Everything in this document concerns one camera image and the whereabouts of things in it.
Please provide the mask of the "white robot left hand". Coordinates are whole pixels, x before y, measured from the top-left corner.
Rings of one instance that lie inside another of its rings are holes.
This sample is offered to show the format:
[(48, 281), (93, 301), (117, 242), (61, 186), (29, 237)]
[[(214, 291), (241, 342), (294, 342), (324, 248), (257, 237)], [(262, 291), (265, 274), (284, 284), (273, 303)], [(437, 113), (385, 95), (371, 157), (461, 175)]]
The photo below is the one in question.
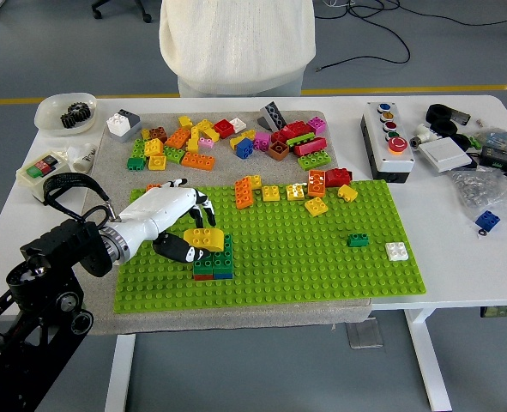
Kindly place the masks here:
[(167, 232), (185, 214), (193, 217), (198, 228), (203, 227), (202, 212), (207, 213), (211, 226), (216, 224), (214, 208), (208, 196), (197, 189), (185, 187), (186, 182), (185, 179), (177, 179), (146, 191), (119, 214), (119, 222), (106, 225), (108, 230), (116, 233), (114, 240), (118, 242), (118, 263), (125, 263), (134, 257), (146, 240), (152, 242), (157, 254), (176, 262), (187, 264), (210, 256), (207, 249), (192, 246)]

